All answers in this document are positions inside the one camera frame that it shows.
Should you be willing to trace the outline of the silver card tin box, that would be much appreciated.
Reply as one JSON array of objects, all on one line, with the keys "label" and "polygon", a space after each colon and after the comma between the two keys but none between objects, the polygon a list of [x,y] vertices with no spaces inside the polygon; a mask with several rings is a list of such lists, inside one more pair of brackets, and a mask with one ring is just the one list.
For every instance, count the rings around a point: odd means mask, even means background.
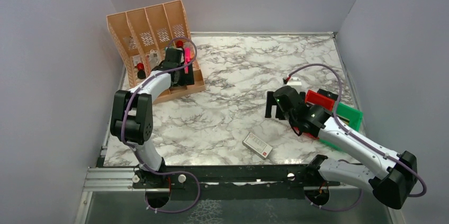
[{"label": "silver card tin box", "polygon": [[271,145],[257,137],[252,132],[247,134],[242,143],[246,148],[262,159],[266,159],[273,150]]}]

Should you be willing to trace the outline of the red plastic bin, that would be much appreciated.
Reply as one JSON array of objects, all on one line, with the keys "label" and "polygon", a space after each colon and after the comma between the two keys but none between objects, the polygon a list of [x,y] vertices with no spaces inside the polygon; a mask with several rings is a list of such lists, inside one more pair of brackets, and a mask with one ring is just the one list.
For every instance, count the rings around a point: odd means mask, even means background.
[{"label": "red plastic bin", "polygon": [[335,101],[317,92],[308,90],[300,92],[300,103],[293,110],[293,122],[291,127],[298,135],[306,134],[309,137],[318,138],[321,129],[332,116]]}]

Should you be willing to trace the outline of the peach plastic desk organizer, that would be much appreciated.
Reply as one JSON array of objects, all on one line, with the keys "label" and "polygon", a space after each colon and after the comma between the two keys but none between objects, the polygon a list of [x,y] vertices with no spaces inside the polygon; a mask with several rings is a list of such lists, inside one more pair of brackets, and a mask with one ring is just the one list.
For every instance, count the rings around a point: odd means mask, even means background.
[{"label": "peach plastic desk organizer", "polygon": [[[143,81],[137,78],[137,63],[145,66],[146,77],[165,58],[167,47],[175,47],[177,40],[194,48],[186,38],[191,37],[186,11],[181,0],[152,5],[106,17],[107,28],[126,68],[125,89],[131,89]],[[160,62],[149,62],[146,52],[158,50]]]}]

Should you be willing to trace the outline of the green plastic bin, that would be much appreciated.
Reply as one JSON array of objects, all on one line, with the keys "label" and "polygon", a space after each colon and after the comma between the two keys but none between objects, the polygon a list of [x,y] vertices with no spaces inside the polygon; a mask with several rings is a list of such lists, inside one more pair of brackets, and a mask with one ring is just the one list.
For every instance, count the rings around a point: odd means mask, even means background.
[{"label": "green plastic bin", "polygon": [[[324,106],[315,104],[315,106],[318,107],[322,107],[324,110],[329,111],[329,112],[333,112],[333,107],[331,107],[331,109],[327,109]],[[343,104],[341,102],[338,103],[337,105],[337,116],[339,118],[339,120],[344,123],[345,125],[349,126],[351,129],[353,129],[354,131],[359,131],[361,124],[362,124],[362,120],[363,120],[363,112],[359,111],[355,108],[352,108],[346,104]],[[333,117],[329,117],[328,120],[326,122],[329,121],[334,121]],[[342,151],[338,146],[336,146],[334,143],[331,143],[329,140],[323,138],[323,137],[319,137],[319,141],[321,141],[323,144],[332,147],[338,151]]]}]

